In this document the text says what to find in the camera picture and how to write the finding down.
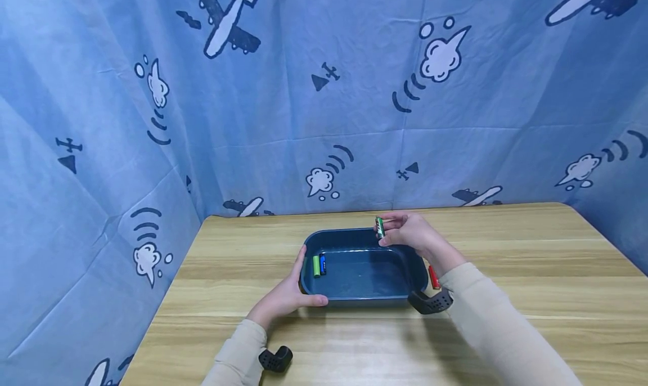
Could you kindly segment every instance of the hand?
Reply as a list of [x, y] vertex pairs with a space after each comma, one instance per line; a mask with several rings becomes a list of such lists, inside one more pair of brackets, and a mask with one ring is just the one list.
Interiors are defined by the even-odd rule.
[[293, 313], [300, 307], [321, 307], [329, 303], [324, 295], [304, 295], [299, 290], [299, 274], [306, 255], [306, 245], [302, 245], [292, 271], [280, 284], [276, 285], [252, 308], [247, 318], [256, 322], [266, 331], [275, 319]]
[[380, 217], [384, 220], [385, 237], [378, 241], [379, 245], [403, 244], [411, 246], [419, 257], [427, 259], [439, 276], [445, 275], [446, 272], [466, 262], [464, 255], [418, 213], [387, 212]]
[[385, 237], [378, 241], [380, 246], [392, 244], [409, 245], [423, 258], [451, 247], [423, 216], [407, 211], [387, 212], [380, 217], [384, 220]]

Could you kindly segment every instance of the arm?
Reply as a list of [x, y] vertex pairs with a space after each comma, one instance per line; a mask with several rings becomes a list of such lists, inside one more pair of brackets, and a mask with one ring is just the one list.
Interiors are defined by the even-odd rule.
[[452, 292], [448, 310], [457, 330], [504, 385], [580, 385], [563, 358], [520, 314], [493, 281], [468, 263], [423, 219], [410, 212], [381, 216], [380, 245], [406, 244], [427, 259]]
[[252, 308], [232, 338], [226, 340], [202, 386], [259, 385], [263, 372], [259, 355], [265, 348], [266, 333], [274, 319], [300, 307], [319, 307], [329, 303], [323, 295], [304, 295], [299, 290], [299, 274], [305, 254], [304, 245], [290, 274]]

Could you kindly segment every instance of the green battery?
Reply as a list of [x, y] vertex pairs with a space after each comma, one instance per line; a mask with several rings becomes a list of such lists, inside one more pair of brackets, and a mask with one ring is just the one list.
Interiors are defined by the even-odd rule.
[[383, 227], [383, 219], [376, 216], [376, 227], [378, 227], [378, 238], [385, 237], [385, 228]]
[[320, 256], [313, 255], [313, 276], [319, 278], [320, 276]]

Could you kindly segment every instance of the left hand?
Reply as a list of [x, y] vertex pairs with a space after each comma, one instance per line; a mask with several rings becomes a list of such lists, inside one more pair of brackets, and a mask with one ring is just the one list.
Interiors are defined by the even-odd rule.
[[329, 303], [324, 295], [304, 295], [299, 290], [299, 274], [302, 271], [306, 245], [302, 245], [292, 271], [252, 308], [247, 319], [256, 322], [266, 331], [275, 319], [293, 313], [300, 307], [322, 307]]

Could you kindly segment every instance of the wooden table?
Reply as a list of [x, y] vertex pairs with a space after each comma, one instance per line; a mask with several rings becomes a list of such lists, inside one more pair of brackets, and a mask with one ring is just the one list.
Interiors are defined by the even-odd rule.
[[[648, 384], [648, 280], [562, 204], [420, 210], [511, 297], [584, 385]], [[199, 385], [311, 232], [368, 227], [374, 212], [210, 217], [122, 382]], [[263, 385], [495, 385], [446, 313], [316, 309], [278, 323], [294, 352]]]

